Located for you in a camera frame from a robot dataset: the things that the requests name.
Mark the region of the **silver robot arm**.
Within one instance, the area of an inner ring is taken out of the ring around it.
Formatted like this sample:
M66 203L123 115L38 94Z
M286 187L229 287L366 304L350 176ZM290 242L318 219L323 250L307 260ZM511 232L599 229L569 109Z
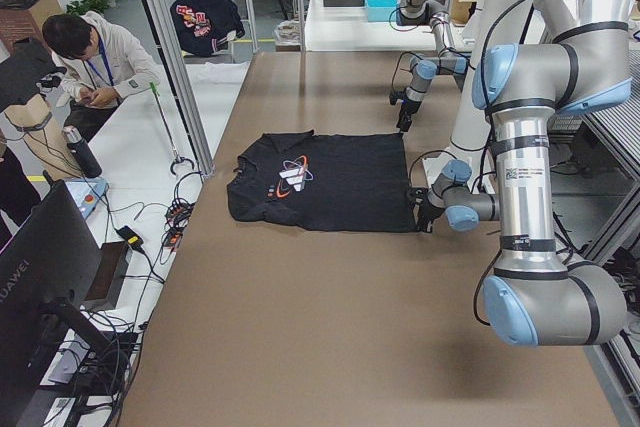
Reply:
M469 58L454 48L450 22L448 10L436 0L399 1L396 24L430 27L437 53L435 57L414 54L409 63L409 71L412 75L409 85L403 90L390 91L390 103L401 103L396 124L401 132L409 130L412 116L418 112L436 76L450 74L459 86L464 84Z
M430 202L451 227L498 219L500 252L482 284L488 321L515 346L598 345L615 337L625 298L601 267L558 252L547 122L614 107L631 93L627 22L635 0L486 0L465 87L492 126L496 195L474 195L449 162ZM423 17L426 0L403 0Z

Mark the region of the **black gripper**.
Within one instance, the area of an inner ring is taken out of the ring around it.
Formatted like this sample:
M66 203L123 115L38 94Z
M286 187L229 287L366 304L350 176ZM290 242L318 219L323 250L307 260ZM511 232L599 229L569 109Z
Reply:
M412 125L412 117L416 114L421 106L420 101L414 101L411 99L404 99L401 102L398 120L396 127L401 133L406 133Z
M434 222L440 217L440 208L429 199L429 189L427 187L410 187L407 199L410 206L417 210L416 230L432 233Z

